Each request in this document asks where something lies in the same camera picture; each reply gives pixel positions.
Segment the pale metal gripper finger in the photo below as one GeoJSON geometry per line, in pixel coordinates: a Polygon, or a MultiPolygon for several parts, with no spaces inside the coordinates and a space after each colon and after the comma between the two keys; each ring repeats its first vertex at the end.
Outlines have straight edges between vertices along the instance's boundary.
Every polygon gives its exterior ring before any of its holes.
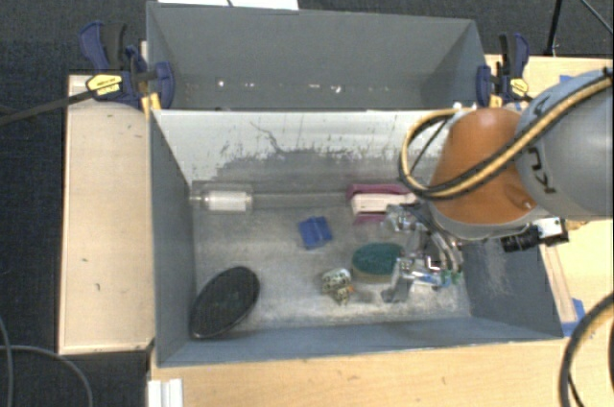
{"type": "Polygon", "coordinates": [[[421,215],[408,204],[389,204],[384,218],[384,227],[393,233],[424,231],[421,215]]]}
{"type": "Polygon", "coordinates": [[[385,303],[406,302],[413,287],[414,275],[412,271],[396,269],[393,271],[390,287],[381,292],[385,303]]]}

